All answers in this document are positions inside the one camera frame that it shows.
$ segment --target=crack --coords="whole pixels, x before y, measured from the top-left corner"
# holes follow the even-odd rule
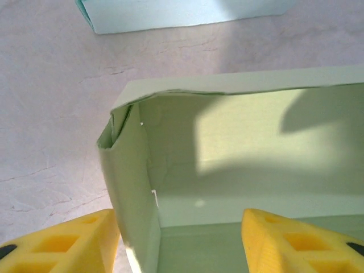
[[[82,204],[80,204],[80,205],[78,205],[78,206],[74,206],[72,209],[69,209],[68,211],[64,212],[63,214],[67,214],[67,213],[69,213],[69,212],[71,212],[71,211],[73,211],[73,210],[75,210],[75,209],[78,209],[78,208],[79,208],[79,207],[81,207],[81,206],[87,205],[88,203],[91,203],[91,202],[93,202],[93,201],[95,201],[95,200],[97,200],[97,199],[103,198],[103,197],[105,197],[105,196],[107,196],[107,194],[105,194],[105,195],[101,195],[101,196],[98,196],[98,197],[96,197],[96,198],[94,198],[94,199],[91,199],[90,201],[83,202]]]
[[[216,51],[218,50],[217,48],[207,48],[207,49],[203,49],[202,51]]]
[[[203,42],[203,43],[200,43],[200,44],[182,45],[182,46],[180,46],[180,47],[178,47],[178,48],[200,47],[200,46],[204,46],[204,45],[206,45],[206,44],[212,43],[212,42],[213,42],[213,41],[215,41],[215,40],[216,40],[216,37],[214,37],[213,39],[210,39],[210,40],[208,40],[208,41],[205,41],[205,42]]]
[[[58,204],[68,203],[68,202],[71,202],[71,201],[73,201],[72,198],[70,198],[69,200],[59,201],[59,202],[53,204],[53,206],[58,205]]]
[[[32,156],[34,156],[34,154],[36,154],[36,153],[38,153],[38,152],[42,152],[45,148],[46,148],[46,146],[44,146],[44,147],[43,147],[43,148],[41,148],[40,150],[37,150],[37,151],[33,152],[31,155],[26,156],[25,158],[21,158],[21,159],[19,159],[19,161],[21,161],[21,160],[26,160],[26,159],[28,159],[28,158],[30,158],[30,157],[32,157]]]
[[[44,180],[44,179],[53,178],[53,177],[56,177],[56,175],[47,176],[47,177],[43,178],[43,180]]]
[[[117,75],[117,74],[121,74],[121,73],[124,73],[124,71],[114,72],[114,73],[111,73],[111,74],[109,74],[109,75]]]
[[[107,74],[102,74],[102,75],[98,75],[98,76],[88,76],[88,77],[84,77],[82,81],[79,81],[78,83],[79,84],[82,84],[84,81],[86,80],[89,80],[91,78],[101,78],[101,77],[104,77],[104,76],[112,76],[112,75],[117,75],[117,74],[121,74],[121,73],[124,73],[125,71],[122,70],[122,71],[119,71],[119,72],[114,72],[114,73],[107,73]]]
[[[55,210],[56,209],[53,209],[52,212],[48,215],[47,221],[48,221],[49,218],[51,218],[55,214]]]
[[[51,169],[51,168],[54,168],[54,167],[55,167],[55,165],[54,165],[54,166],[52,166],[52,167],[47,167],[47,168],[40,169],[40,170],[38,170],[38,171],[36,171],[36,172],[28,173],[27,175],[20,175],[20,176],[12,177],[12,178],[9,178],[9,179],[0,180],[0,182],[7,182],[7,181],[14,180],[14,179],[17,179],[17,178],[21,178],[21,177],[27,177],[27,176],[35,175],[35,174],[36,174],[36,173],[38,173],[38,172],[42,172],[42,171],[45,171],[45,170],[47,170],[47,169]]]
[[[30,212],[31,209],[11,209],[11,212]]]
[[[164,50],[162,50],[162,51],[159,51],[158,53],[157,53],[157,55],[158,54],[162,54],[162,53],[165,53],[165,52],[167,52],[169,49],[168,48],[165,48]]]
[[[188,39],[170,40],[170,41],[162,42],[162,44],[180,43],[180,42],[186,42],[186,41],[188,41]]]
[[[47,121],[54,121],[56,119],[63,119],[63,118],[73,118],[75,117],[76,115],[60,115],[59,117],[56,117],[56,118],[51,118],[51,119],[48,119]]]

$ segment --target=yellow plastic object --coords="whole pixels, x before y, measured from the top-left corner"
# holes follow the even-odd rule
[[[114,210],[101,210],[5,243],[0,272],[112,272],[119,238]]]
[[[250,273],[364,273],[364,242],[247,209],[242,239]]]

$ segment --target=open box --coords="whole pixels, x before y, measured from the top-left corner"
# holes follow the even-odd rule
[[[364,239],[364,65],[131,82],[98,147],[133,272],[248,272],[246,208]]]

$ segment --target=folded paper box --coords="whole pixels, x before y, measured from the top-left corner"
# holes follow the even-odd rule
[[[133,272],[248,272],[252,207],[364,239],[364,65],[131,82],[97,144]]]
[[[195,26],[285,13],[296,0],[76,0],[97,34]]]

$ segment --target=white textured surface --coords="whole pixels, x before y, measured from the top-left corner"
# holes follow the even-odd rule
[[[110,207],[94,143],[129,80],[364,63],[362,0],[105,36],[71,0],[14,0],[0,26],[0,242]]]

